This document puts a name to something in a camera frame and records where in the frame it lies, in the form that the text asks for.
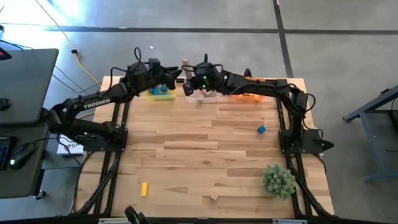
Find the yellow cable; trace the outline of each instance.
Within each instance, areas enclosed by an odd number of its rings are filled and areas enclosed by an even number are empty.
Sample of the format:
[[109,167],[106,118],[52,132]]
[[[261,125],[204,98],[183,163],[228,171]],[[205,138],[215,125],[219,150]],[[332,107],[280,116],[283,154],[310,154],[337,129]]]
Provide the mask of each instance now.
[[[70,41],[69,37],[66,35],[66,33],[62,30],[62,28],[58,25],[58,23],[55,21],[55,19],[53,19],[53,17],[50,16],[50,14],[44,9],[44,7],[37,1],[35,0],[36,3],[43,9],[43,11],[49,16],[49,18],[51,18],[51,20],[54,21],[55,25],[57,25],[57,27],[60,29],[60,31],[63,33],[63,35],[67,38],[70,47],[72,48],[72,50],[76,50],[75,46],[73,46],[72,42]],[[73,53],[75,55],[77,64],[79,64],[80,68],[83,69],[83,71],[85,71],[87,73],[87,75],[89,75],[96,83],[99,87],[101,87],[101,84],[99,83],[99,81],[90,73],[87,71],[87,69],[84,68],[84,66],[81,65],[79,57],[77,57],[77,53]]]
[[94,114],[94,112],[91,112],[91,113],[88,113],[88,114],[84,114],[84,115],[78,117],[77,119],[82,119],[82,118],[88,117],[88,116],[93,115],[93,114]]

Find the keyboard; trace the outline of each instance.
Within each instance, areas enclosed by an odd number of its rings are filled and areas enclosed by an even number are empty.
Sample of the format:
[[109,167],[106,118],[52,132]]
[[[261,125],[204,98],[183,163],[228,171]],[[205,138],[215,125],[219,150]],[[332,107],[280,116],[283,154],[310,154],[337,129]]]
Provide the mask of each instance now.
[[7,169],[12,148],[16,141],[17,138],[15,137],[0,137],[0,170]]

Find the concrete floor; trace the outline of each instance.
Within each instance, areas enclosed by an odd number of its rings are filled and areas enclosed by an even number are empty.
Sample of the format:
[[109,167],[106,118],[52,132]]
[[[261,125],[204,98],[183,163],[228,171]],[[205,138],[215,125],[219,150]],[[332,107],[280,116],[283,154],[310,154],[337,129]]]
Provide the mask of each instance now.
[[[53,25],[34,1],[24,7],[6,1],[0,37],[33,48],[58,48],[57,65],[83,88],[94,84],[70,53],[61,32],[38,26]],[[272,0],[148,0],[40,1],[61,25],[90,27],[195,27],[276,29]],[[395,30],[398,2],[390,0],[279,0],[286,29]],[[208,53],[214,63],[233,72],[246,67],[259,77],[286,77],[278,34],[67,32],[85,67],[102,80],[112,66],[135,62],[133,49],[157,57],[164,65],[181,59],[200,62]],[[325,139],[335,147],[325,153],[327,177],[335,213],[344,218],[398,223],[398,181],[364,183],[376,171],[359,120],[341,117],[381,91],[396,85],[398,35],[286,35],[294,77],[304,78],[317,98],[313,116]],[[0,44],[0,47],[12,49]],[[67,82],[57,71],[55,75]],[[52,79],[45,107],[74,96]],[[0,220],[66,215],[72,201],[77,169],[45,173],[42,188],[49,196],[0,200]]]

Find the artificial plant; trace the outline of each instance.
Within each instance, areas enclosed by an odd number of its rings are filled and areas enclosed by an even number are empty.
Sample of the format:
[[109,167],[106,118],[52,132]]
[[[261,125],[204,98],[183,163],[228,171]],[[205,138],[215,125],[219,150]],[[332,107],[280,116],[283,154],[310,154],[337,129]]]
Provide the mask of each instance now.
[[285,169],[279,164],[268,165],[263,172],[262,183],[264,190],[272,197],[279,196],[285,200],[295,191],[295,178],[290,170]]

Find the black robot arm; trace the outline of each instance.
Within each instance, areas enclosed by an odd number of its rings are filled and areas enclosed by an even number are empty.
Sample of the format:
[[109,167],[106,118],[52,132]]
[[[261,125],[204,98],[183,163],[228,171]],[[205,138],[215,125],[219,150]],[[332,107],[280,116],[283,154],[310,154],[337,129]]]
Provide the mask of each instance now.
[[112,121],[96,123],[77,119],[76,115],[108,103],[126,103],[134,96],[139,96],[141,92],[159,84],[166,84],[168,89],[173,90],[175,80],[182,71],[178,67],[162,67],[159,60],[150,58],[146,63],[137,62],[128,66],[125,72],[124,78],[106,91],[97,91],[87,96],[79,95],[78,98],[70,98],[55,105],[51,110],[43,109],[42,118],[50,132],[63,134],[84,145],[86,151],[97,151],[104,142],[109,143],[107,147],[112,151],[112,145],[123,140],[123,130]]
[[207,62],[207,55],[204,62],[196,66],[183,65],[182,68],[192,69],[195,74],[184,83],[184,92],[187,96],[194,90],[206,90],[217,91],[224,95],[253,93],[280,99],[292,118],[290,128],[279,131],[283,153],[320,153],[333,147],[333,143],[320,139],[317,130],[304,130],[302,123],[307,112],[308,95],[294,84],[288,84],[286,80],[248,79],[223,70],[222,65]]

